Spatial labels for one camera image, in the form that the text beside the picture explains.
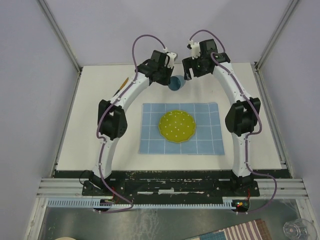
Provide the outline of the blue cup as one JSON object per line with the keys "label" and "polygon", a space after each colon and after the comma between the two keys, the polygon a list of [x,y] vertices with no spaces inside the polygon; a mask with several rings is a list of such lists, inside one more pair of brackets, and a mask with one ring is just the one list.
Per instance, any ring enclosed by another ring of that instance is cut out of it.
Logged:
{"label": "blue cup", "polygon": [[180,90],[186,83],[184,76],[182,75],[173,75],[170,77],[170,83],[168,84],[168,88],[171,91]]}

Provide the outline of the orange knife green handle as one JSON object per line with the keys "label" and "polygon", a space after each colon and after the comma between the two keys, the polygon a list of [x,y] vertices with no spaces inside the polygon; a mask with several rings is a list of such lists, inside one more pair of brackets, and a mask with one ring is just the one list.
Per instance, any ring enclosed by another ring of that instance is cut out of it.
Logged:
{"label": "orange knife green handle", "polygon": [[122,85],[119,87],[119,89],[116,91],[116,93],[113,96],[117,95],[125,87],[128,81],[129,81],[129,77],[126,78],[126,80],[122,83]]}

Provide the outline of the green dotted plate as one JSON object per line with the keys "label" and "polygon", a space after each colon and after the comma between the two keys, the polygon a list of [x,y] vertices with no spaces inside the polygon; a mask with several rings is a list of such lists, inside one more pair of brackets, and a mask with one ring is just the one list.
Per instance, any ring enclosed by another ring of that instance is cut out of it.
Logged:
{"label": "green dotted plate", "polygon": [[161,136],[172,143],[189,141],[196,133],[194,117],[183,110],[172,110],[159,120],[158,129]]}

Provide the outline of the blue checked cloth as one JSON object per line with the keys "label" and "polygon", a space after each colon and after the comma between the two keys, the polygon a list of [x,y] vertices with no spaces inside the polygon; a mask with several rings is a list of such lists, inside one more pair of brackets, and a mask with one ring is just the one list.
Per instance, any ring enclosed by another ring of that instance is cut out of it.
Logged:
{"label": "blue checked cloth", "polygon": [[[195,133],[187,141],[166,140],[159,130],[161,117],[174,110],[185,111],[195,120]],[[224,155],[219,107],[210,103],[143,103],[140,154]]]}

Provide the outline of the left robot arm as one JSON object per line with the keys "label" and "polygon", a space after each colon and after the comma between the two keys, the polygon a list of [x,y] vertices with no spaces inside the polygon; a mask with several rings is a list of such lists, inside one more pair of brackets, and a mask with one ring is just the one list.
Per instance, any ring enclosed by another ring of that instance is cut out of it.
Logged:
{"label": "left robot arm", "polygon": [[154,50],[151,57],[135,66],[134,75],[108,101],[98,104],[96,137],[100,140],[98,160],[89,176],[93,189],[106,195],[111,183],[112,161],[119,139],[128,128],[126,111],[133,101],[152,83],[168,86],[178,55],[175,52]]}

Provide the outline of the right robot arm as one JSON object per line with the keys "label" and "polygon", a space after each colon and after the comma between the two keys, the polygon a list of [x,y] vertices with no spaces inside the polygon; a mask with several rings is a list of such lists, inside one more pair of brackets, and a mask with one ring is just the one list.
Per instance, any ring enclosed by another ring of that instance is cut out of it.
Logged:
{"label": "right robot arm", "polygon": [[222,86],[230,103],[225,126],[233,141],[233,166],[229,189],[236,196],[242,195],[254,184],[250,161],[250,136],[255,126],[261,126],[259,117],[261,101],[253,98],[236,77],[233,66],[225,52],[218,53],[214,39],[188,41],[191,56],[182,60],[184,78],[212,74]]}

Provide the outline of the striped folded cloth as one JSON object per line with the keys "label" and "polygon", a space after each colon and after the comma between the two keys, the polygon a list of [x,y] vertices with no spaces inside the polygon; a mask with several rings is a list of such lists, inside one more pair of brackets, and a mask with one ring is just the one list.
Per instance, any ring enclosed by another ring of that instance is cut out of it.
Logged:
{"label": "striped folded cloth", "polygon": [[255,219],[227,228],[190,237],[189,240],[271,240],[266,222]]}

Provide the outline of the clear glass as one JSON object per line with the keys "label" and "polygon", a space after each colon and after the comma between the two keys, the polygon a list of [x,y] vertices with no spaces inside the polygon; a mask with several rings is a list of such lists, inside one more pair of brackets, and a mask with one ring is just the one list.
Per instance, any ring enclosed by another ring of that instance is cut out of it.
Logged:
{"label": "clear glass", "polygon": [[317,240],[317,230],[308,220],[299,218],[288,221],[283,226],[283,232],[290,240]]}

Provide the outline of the cream round object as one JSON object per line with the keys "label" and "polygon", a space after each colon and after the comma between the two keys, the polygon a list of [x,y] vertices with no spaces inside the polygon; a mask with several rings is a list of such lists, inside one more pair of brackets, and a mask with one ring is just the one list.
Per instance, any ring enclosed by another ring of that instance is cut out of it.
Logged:
{"label": "cream round object", "polygon": [[56,238],[55,240],[76,240],[72,237],[59,237],[59,238]]}

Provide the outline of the aluminium frame rail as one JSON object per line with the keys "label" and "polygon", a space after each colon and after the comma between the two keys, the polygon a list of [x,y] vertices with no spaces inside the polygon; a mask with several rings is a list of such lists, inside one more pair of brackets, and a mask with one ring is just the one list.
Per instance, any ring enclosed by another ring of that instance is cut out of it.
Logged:
{"label": "aluminium frame rail", "polygon": [[265,65],[269,55],[271,54],[272,50],[274,49],[276,43],[278,42],[280,36],[282,35],[283,31],[285,30],[287,24],[291,20],[292,16],[294,15],[295,11],[297,10],[301,0],[290,0],[288,5],[286,6],[284,12],[282,13],[276,28],[274,29],[270,39],[268,40],[265,48],[262,51],[262,54],[259,60],[254,64],[256,71],[260,71],[262,67]]}

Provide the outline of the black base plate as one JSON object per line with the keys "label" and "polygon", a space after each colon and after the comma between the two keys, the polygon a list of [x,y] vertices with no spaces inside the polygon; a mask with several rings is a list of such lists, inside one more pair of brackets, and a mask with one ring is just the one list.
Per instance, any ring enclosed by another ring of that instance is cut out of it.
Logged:
{"label": "black base plate", "polygon": [[92,171],[79,176],[82,195],[110,197],[116,204],[196,204],[221,203],[223,197],[249,199],[260,196],[258,183],[246,189],[232,190],[230,170],[122,171],[115,170],[100,189],[89,181]]}

